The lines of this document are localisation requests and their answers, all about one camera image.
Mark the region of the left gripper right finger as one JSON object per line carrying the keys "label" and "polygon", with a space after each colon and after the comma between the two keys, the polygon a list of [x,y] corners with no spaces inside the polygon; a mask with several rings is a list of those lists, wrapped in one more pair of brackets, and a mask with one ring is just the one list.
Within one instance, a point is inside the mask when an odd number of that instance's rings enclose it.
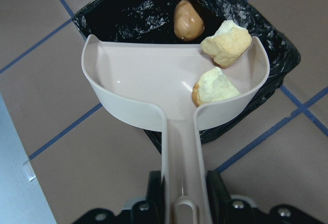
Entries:
{"label": "left gripper right finger", "polygon": [[226,204],[231,197],[220,173],[215,170],[208,171],[206,184],[212,221],[213,223],[225,223]]}

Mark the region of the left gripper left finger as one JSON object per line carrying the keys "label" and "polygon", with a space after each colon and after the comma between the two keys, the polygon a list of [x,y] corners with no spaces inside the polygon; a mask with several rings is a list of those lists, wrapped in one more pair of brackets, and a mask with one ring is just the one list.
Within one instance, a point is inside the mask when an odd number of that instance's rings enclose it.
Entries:
{"label": "left gripper left finger", "polygon": [[159,223],[165,222],[165,194],[161,171],[151,171],[148,178],[146,200],[153,202],[157,209]]}

